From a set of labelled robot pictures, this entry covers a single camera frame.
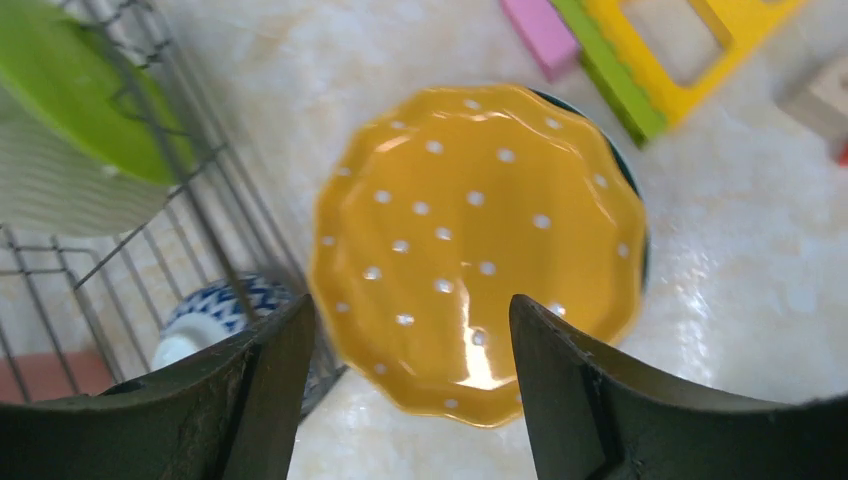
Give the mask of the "yellow dotted plate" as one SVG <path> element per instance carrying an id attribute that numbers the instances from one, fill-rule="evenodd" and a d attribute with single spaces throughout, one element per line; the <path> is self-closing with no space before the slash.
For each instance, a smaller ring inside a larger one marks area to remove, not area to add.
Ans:
<path id="1" fill-rule="evenodd" d="M 512 297 L 618 341 L 646 227 L 595 123 L 526 87 L 428 88 L 351 138 L 309 285 L 341 359 L 401 410 L 498 427 L 522 412 Z"/>

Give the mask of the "white plate green red rim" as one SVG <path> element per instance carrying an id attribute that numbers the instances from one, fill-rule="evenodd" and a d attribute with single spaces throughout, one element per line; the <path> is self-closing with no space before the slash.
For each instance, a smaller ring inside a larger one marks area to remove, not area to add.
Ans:
<path id="1" fill-rule="evenodd" d="M 538 96 L 541 99 L 543 99 L 544 101 L 546 101 L 547 103 L 555 106 L 559 110 L 571 112 L 573 114 L 576 114 L 576 115 L 588 120 L 590 123 L 594 123 L 594 121 L 590 117 L 585 115 L 581 110 L 579 110 L 578 108 L 569 104 L 568 102 L 565 102 L 565 101 L 557 98 L 556 96 L 550 95 L 549 93 L 546 93 L 546 92 L 543 92 L 543 91 L 540 91 L 540 90 L 537 90 L 537 89 L 534 89 L 534 88 L 531 88 L 530 91 L 533 92 L 536 96 Z M 636 194 L 636 196 L 638 197 L 640 202 L 644 203 L 644 200 L 643 200 L 641 192 L 638 188 L 636 179 L 635 179 L 631 169 L 629 168 L 629 165 L 627 164 L 625 158 L 622 156 L 620 150 L 615 145 L 615 143 L 612 141 L 612 139 L 606 134 L 606 132 L 601 127 L 599 127 L 599 131 L 601 132 L 601 135 L 606 140 L 606 143 L 607 143 L 608 147 L 610 148 L 610 150 L 612 152 L 612 155 L 615 159 L 615 162 L 616 162 L 616 165 L 617 165 L 617 168 L 618 168 L 620 174 L 626 180 L 630 189 Z M 647 290 L 647 285 L 648 285 L 648 280 L 649 280 L 649 275 L 650 275 L 650 256 L 651 256 L 651 235 L 650 235 L 650 228 L 646 227 L 646 235 L 645 235 L 644 247 L 643 247 L 643 250 L 642 250 L 642 258 L 641 258 L 641 260 L 642 260 L 642 267 L 641 267 L 641 273 L 642 273 L 641 291 L 642 291 L 642 294 L 645 294 L 645 292 Z"/>

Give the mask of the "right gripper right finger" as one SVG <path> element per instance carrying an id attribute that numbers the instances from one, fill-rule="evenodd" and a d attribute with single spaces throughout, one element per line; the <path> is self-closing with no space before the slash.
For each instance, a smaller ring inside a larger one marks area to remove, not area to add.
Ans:
<path id="1" fill-rule="evenodd" d="M 525 295 L 509 307 L 541 479 L 843 479 L 847 399 L 787 405 L 652 367 Z"/>

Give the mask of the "orange patterned bowl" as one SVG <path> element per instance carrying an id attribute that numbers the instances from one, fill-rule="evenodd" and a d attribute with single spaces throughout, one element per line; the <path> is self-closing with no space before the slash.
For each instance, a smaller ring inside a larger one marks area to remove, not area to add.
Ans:
<path id="1" fill-rule="evenodd" d="M 279 282 L 246 272 L 240 275 L 249 306 L 267 316 L 293 299 Z M 151 369 L 159 370 L 208 348 L 248 327 L 248 315 L 230 282 L 221 278 L 196 290 L 172 311 L 160 331 Z"/>

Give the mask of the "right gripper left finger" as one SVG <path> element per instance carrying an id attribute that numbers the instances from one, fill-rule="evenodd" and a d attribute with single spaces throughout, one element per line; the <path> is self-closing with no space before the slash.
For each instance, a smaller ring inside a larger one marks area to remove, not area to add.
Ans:
<path id="1" fill-rule="evenodd" d="M 1 408 L 5 479 L 284 479 L 313 352 L 301 296 L 96 396 Z"/>

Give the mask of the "woven bamboo tray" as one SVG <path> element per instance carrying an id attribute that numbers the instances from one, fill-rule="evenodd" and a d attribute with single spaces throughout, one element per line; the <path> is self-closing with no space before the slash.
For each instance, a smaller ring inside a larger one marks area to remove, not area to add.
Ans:
<path id="1" fill-rule="evenodd" d="M 98 237 L 155 216 L 169 188 L 101 164 L 1 91 L 1 222 L 29 231 Z"/>

